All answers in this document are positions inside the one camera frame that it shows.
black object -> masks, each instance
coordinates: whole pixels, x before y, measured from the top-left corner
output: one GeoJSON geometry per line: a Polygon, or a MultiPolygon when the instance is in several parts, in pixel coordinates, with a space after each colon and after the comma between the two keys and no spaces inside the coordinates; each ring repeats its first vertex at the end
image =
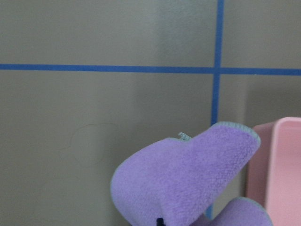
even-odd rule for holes
{"type": "Polygon", "coordinates": [[[165,226],[163,218],[157,219],[157,226],[165,226]]]}

purple towel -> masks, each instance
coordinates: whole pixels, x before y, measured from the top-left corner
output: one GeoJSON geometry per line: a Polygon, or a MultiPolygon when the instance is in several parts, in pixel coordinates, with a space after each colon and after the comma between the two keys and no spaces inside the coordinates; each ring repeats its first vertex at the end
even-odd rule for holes
{"type": "Polygon", "coordinates": [[[259,145],[252,129],[232,122],[219,122],[189,141],[158,141],[116,169],[113,202],[132,226],[155,226],[158,218],[166,226],[204,225],[202,213],[259,145]]]}

pink container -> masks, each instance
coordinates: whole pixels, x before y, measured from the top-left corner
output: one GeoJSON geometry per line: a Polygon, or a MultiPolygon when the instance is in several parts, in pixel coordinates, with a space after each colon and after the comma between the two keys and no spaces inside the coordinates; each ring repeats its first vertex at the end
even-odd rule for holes
{"type": "Polygon", "coordinates": [[[301,226],[301,118],[254,130],[261,147],[248,165],[246,196],[265,207],[274,226],[301,226]]]}

horizontal blue line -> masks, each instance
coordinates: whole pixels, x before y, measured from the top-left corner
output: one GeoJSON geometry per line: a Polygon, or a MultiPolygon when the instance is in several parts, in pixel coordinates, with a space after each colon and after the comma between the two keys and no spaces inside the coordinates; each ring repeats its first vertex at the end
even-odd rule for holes
{"type": "Polygon", "coordinates": [[[0,64],[0,70],[77,71],[77,72],[133,72],[212,74],[212,67],[114,66],[114,65],[21,65],[0,64]]]}
{"type": "Polygon", "coordinates": [[[235,68],[222,67],[221,74],[248,74],[248,75],[288,75],[301,76],[301,69],[284,68],[235,68]]]}
{"type": "Polygon", "coordinates": [[[0,64],[0,70],[24,71],[78,71],[78,72],[133,72],[133,73],[186,73],[247,75],[288,75],[301,76],[301,69],[284,68],[235,68],[235,67],[161,67],[161,66],[114,66],[114,65],[21,65],[0,64]]]}

vertical blue line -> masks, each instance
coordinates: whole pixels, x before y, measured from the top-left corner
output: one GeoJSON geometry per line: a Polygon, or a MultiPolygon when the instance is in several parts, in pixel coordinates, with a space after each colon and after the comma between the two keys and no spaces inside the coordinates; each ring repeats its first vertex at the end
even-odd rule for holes
{"type": "MultiPolygon", "coordinates": [[[[214,77],[211,105],[211,125],[217,123],[218,105],[221,80],[221,62],[222,62],[222,29],[223,29],[224,0],[217,2],[216,34],[215,34],[215,52],[214,52],[214,77]]],[[[206,210],[206,216],[212,219],[213,206],[206,210]]]]}

